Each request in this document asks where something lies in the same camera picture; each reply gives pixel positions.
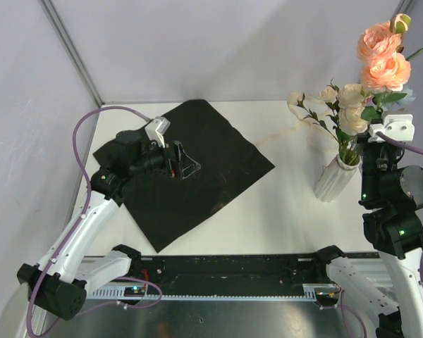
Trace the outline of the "cream small rose spray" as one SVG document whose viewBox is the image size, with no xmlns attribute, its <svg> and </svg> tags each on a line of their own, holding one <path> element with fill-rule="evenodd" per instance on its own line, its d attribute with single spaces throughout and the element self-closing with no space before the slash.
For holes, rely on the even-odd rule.
<svg viewBox="0 0 423 338">
<path fill-rule="evenodd" d="M 304 92 L 291 92 L 287 98 L 288 110 L 301 122 L 317 127 L 334 141 L 341 143 L 338 136 L 338 93 L 339 86 L 330 82 L 317 97 Z"/>
</svg>

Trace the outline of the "cream ribbon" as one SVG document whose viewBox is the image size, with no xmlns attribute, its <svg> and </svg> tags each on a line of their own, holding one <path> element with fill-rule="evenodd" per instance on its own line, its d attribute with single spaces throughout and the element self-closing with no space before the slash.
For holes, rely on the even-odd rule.
<svg viewBox="0 0 423 338">
<path fill-rule="evenodd" d="M 334 152 L 338 142 L 334 132 L 327 132 L 322 126 L 311 118 L 306 118 L 304 108 L 294 106 L 290 100 L 286 100 L 283 119 L 275 118 L 276 132 L 270 132 L 255 142 L 257 147 L 267 145 L 285 137 L 292 137 L 293 144 L 306 144 L 310 148 L 320 152 Z"/>
</svg>

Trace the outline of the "pink rose stem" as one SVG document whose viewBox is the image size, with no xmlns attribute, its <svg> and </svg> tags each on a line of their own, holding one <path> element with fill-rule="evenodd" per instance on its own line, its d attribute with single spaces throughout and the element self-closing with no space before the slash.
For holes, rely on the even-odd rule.
<svg viewBox="0 0 423 338">
<path fill-rule="evenodd" d="M 412 19 L 399 13 L 386 22 L 367 28 L 357 43 L 357 57 L 362 61 L 360 81 L 363 92 L 372 98 L 372 107 L 363 116 L 380 118 L 386 107 L 405 96 L 403 87 L 410 80 L 411 61 L 423 54 L 423 47 L 405 56 L 404 38 Z"/>
</svg>

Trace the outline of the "blue flower stem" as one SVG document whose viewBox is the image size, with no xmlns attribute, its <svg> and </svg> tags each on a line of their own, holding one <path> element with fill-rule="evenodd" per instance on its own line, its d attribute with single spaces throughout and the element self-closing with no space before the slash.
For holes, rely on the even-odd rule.
<svg viewBox="0 0 423 338">
<path fill-rule="evenodd" d="M 405 96 L 401 98 L 400 100 L 398 100 L 396 102 L 396 105 L 401 108 L 405 108 L 406 106 L 409 106 L 410 104 L 412 104 L 414 100 L 416 99 L 416 97 L 413 93 L 413 90 L 407 86 L 403 87 L 402 93 L 405 94 Z"/>
</svg>

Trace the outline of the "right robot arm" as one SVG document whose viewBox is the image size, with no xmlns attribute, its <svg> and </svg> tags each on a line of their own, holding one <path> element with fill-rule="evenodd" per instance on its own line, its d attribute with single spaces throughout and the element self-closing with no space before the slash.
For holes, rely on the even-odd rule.
<svg viewBox="0 0 423 338">
<path fill-rule="evenodd" d="M 364 236 L 386 266 L 396 299 L 358 272 L 337 246 L 314 254 L 312 277 L 335 282 L 353 304 L 364 337 L 423 337 L 423 168 L 399 167 L 406 144 L 359 137 L 362 156 L 360 205 Z"/>
</svg>

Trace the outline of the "large cream rose stem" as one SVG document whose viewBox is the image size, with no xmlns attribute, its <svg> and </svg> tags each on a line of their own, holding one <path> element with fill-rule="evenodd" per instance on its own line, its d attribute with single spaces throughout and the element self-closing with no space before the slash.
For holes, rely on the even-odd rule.
<svg viewBox="0 0 423 338">
<path fill-rule="evenodd" d="M 336 135 L 339 141 L 338 154 L 346 165 L 359 163 L 357 152 L 357 136 L 368 128 L 368 122 L 362 119 L 365 108 L 365 97 L 362 85 L 346 84 L 338 91 L 338 128 Z"/>
</svg>

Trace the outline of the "black wrapping paper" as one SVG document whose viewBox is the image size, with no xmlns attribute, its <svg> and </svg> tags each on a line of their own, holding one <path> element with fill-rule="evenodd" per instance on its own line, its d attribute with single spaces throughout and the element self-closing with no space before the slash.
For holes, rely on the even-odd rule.
<svg viewBox="0 0 423 338">
<path fill-rule="evenodd" d="M 137 112 L 170 122 L 165 138 L 178 140 L 200 169 L 184 180 L 148 174 L 131 180 L 123 204 L 106 222 L 91 252 L 125 244 L 145 254 L 207 255 L 250 251 L 243 235 L 248 209 L 242 193 L 273 168 L 216 109 L 204 100 L 178 106 L 139 105 Z"/>
</svg>

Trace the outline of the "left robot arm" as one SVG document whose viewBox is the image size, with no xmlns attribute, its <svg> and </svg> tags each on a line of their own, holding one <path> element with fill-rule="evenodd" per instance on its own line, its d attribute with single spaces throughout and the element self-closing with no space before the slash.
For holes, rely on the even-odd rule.
<svg viewBox="0 0 423 338">
<path fill-rule="evenodd" d="M 113 280 L 132 282 L 143 275 L 141 253 L 119 244 L 91 266 L 82 260 L 107 220 L 124 201 L 133 180 L 160 174 L 184 180 L 201 165 L 183 145 L 148 140 L 137 130 L 119 132 L 96 154 L 99 169 L 87 180 L 87 196 L 52 248 L 35 265 L 23 264 L 19 283 L 28 284 L 36 306 L 62 320 L 74 318 L 88 295 Z"/>
</svg>

